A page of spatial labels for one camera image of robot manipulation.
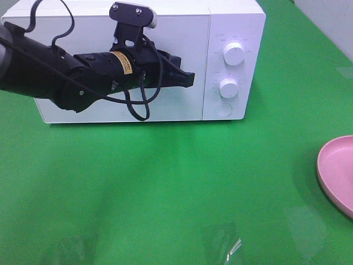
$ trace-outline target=pink bowl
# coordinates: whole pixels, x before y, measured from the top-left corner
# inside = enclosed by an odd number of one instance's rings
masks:
[[[353,218],[353,135],[333,139],[321,148],[318,177],[327,196]]]

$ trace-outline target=green table surface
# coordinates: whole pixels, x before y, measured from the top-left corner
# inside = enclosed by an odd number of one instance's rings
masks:
[[[243,120],[42,122],[0,93],[0,264],[353,264],[320,148],[353,134],[352,63],[290,1],[267,14]]]

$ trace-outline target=yellow label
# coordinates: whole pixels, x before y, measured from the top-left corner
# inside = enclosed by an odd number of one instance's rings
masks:
[[[111,51],[112,54],[114,54],[120,61],[122,68],[124,69],[124,74],[129,75],[132,73],[132,66],[130,64],[130,61],[126,57],[125,54],[119,51]]]

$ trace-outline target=pink plate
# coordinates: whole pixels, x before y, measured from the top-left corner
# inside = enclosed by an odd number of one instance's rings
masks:
[[[321,148],[318,177],[333,203],[353,218],[353,135],[333,139]]]

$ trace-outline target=white knob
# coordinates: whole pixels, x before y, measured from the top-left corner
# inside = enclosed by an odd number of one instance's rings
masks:
[[[223,98],[233,98],[239,92],[238,82],[232,78],[220,82],[220,94]]]
[[[245,47],[241,43],[229,43],[223,49],[224,60],[229,65],[238,65],[245,58]]]

